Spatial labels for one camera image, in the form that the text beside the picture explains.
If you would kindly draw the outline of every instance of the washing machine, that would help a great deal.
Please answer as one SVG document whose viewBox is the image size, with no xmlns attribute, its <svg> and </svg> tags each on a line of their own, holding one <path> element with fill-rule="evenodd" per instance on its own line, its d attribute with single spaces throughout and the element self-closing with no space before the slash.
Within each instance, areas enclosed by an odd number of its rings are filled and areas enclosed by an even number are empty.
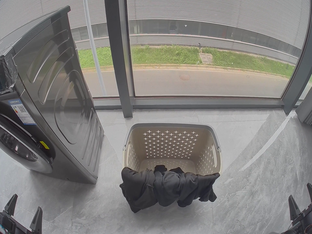
<svg viewBox="0 0 312 234">
<path fill-rule="evenodd" d="M 69 11 L 37 18 L 0 40 L 0 149 L 34 172 L 95 184 L 104 131 Z"/>
</svg>

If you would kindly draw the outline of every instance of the road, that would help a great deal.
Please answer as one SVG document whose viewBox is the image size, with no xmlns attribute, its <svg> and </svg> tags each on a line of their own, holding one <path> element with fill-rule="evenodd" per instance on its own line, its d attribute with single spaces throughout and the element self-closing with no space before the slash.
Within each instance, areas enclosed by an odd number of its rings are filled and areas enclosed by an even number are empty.
<svg viewBox="0 0 312 234">
<path fill-rule="evenodd" d="M 188 75 L 182 80 L 180 75 Z M 103 71 L 108 96 L 118 96 L 115 73 Z M 137 96 L 255 96 L 279 98 L 288 82 L 286 78 L 270 74 L 187 69 L 133 70 Z M 96 72 L 84 72 L 93 97 L 102 96 Z M 311 84 L 303 92 L 305 96 Z"/>
</svg>

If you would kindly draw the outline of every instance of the marble floor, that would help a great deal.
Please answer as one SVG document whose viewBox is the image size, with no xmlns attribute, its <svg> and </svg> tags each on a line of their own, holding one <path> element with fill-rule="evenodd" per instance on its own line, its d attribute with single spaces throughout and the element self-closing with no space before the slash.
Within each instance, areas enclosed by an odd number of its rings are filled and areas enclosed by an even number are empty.
<svg viewBox="0 0 312 234">
<path fill-rule="evenodd" d="M 14 218 L 29 227 L 41 206 L 43 233 L 266 234 L 290 225 L 290 194 L 301 210 L 310 203 L 312 127 L 295 114 L 286 118 L 281 109 L 261 109 L 137 110 L 132 119 L 116 110 L 98 115 L 105 138 L 96 185 L 36 174 L 0 152 L 0 209 L 17 193 Z M 127 130 L 142 122 L 206 123 L 215 129 L 223 155 L 215 202 L 131 212 L 119 188 L 122 147 Z"/>
</svg>

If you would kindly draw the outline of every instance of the washer door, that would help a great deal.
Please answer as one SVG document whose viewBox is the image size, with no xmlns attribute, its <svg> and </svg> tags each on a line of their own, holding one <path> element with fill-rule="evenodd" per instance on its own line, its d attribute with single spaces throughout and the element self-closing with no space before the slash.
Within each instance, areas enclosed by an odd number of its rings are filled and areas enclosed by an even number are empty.
<svg viewBox="0 0 312 234">
<path fill-rule="evenodd" d="M 33 139 L 0 115 L 0 149 L 29 170 L 51 173 L 49 158 Z"/>
</svg>

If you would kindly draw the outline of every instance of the black garment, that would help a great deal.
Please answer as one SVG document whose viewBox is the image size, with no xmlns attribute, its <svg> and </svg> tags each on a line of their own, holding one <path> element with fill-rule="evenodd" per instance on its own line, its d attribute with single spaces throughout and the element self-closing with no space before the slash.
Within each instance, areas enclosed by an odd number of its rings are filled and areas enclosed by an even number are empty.
<svg viewBox="0 0 312 234">
<path fill-rule="evenodd" d="M 136 172 L 125 167 L 121 172 L 123 183 L 120 185 L 131 210 L 136 213 L 158 203 L 162 206 L 177 201 L 180 207 L 190 205 L 193 200 L 211 202 L 216 200 L 213 183 L 219 173 L 195 175 L 184 173 L 180 167 L 167 171 L 163 165 L 151 170 Z"/>
<path fill-rule="evenodd" d="M 121 171 L 123 183 L 120 186 L 122 193 L 131 211 L 137 213 L 157 203 L 153 191 L 155 176 L 152 170 L 137 172 L 128 167 Z"/>
<path fill-rule="evenodd" d="M 154 193 L 162 206 L 171 205 L 176 200 L 180 207 L 190 205 L 197 198 L 202 202 L 216 200 L 213 183 L 220 177 L 219 173 L 195 175 L 184 173 L 180 167 L 161 173 L 156 166 L 154 174 Z"/>
</svg>

